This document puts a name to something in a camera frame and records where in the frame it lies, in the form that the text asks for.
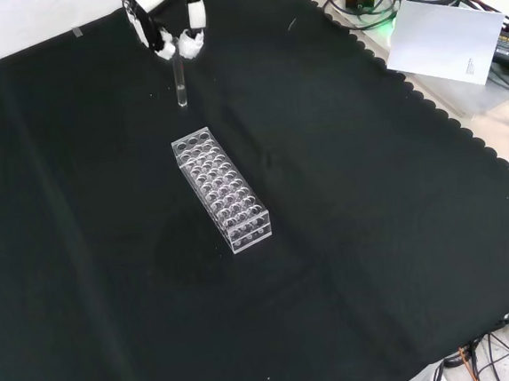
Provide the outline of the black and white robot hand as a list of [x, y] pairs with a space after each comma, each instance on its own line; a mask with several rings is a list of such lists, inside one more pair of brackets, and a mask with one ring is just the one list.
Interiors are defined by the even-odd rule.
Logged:
[[154, 19], [177, 0], [120, 0], [143, 45], [163, 60], [175, 55], [184, 59], [196, 58], [204, 45], [207, 13], [203, 0], [183, 0], [187, 10], [188, 27], [174, 41], [174, 36], [161, 21]]

